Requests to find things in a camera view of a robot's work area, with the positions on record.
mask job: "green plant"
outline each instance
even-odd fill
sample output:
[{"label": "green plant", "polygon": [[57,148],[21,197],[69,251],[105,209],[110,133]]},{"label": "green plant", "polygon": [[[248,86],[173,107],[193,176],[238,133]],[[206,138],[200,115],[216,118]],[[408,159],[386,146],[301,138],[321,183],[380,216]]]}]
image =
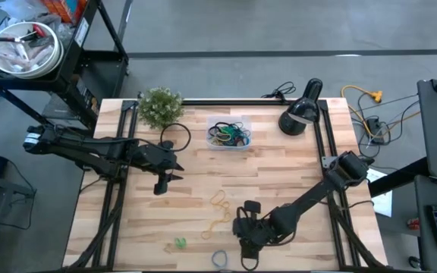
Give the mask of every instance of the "green plant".
[{"label": "green plant", "polygon": [[140,100],[139,115],[152,129],[163,129],[183,115],[182,100],[180,93],[173,94],[169,88],[149,89]]}]

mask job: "butcher block tabletop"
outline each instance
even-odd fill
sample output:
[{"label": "butcher block tabletop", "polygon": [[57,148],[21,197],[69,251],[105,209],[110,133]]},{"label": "butcher block tabletop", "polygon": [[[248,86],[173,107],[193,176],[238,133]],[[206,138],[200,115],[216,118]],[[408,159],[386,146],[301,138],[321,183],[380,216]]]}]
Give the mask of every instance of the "butcher block tabletop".
[{"label": "butcher block tabletop", "polygon": [[[347,101],[341,98],[325,100],[338,154],[349,150],[358,154]],[[95,138],[115,137],[121,103],[122,99],[102,101]],[[276,105],[185,106],[179,122],[190,129],[192,140],[188,148],[176,152],[184,171],[175,171],[183,180],[170,182],[167,193],[155,196],[152,192],[157,176],[130,168],[114,270],[216,271],[211,262],[212,254],[224,250],[228,256],[227,269],[243,271],[239,241],[232,234],[236,208],[243,206],[246,200],[254,200],[262,204],[261,216],[265,215],[276,206],[294,201],[322,179],[313,126],[307,126],[300,136],[282,133],[278,118],[285,109],[286,106]],[[249,117],[252,124],[250,148],[246,151],[210,150],[206,145],[206,120],[210,115]],[[129,120],[127,118],[124,136],[127,136]],[[320,124],[329,155],[324,124],[322,121]],[[139,122],[134,136],[157,143],[159,134],[160,130],[150,130]],[[186,143],[187,133],[182,128],[170,127],[164,140],[172,140],[177,149]],[[82,187],[97,178],[95,173],[86,173]],[[105,183],[100,181],[80,194],[63,265],[75,262],[98,231]],[[211,234],[203,234],[212,222],[224,218],[224,209],[210,202],[220,190],[225,193],[223,201],[230,203],[230,221],[215,225]],[[349,188],[347,198],[350,204],[370,200],[366,183]],[[359,204],[351,209],[351,217],[354,230],[367,249],[386,265],[373,206]],[[103,244],[103,262],[107,257],[109,238],[110,232]],[[184,238],[186,247],[177,248],[175,238]],[[347,263],[351,264],[343,233],[342,241]],[[315,205],[301,216],[291,243],[265,247],[259,254],[257,268],[261,271],[311,269],[338,269],[328,206],[323,204]]]}]

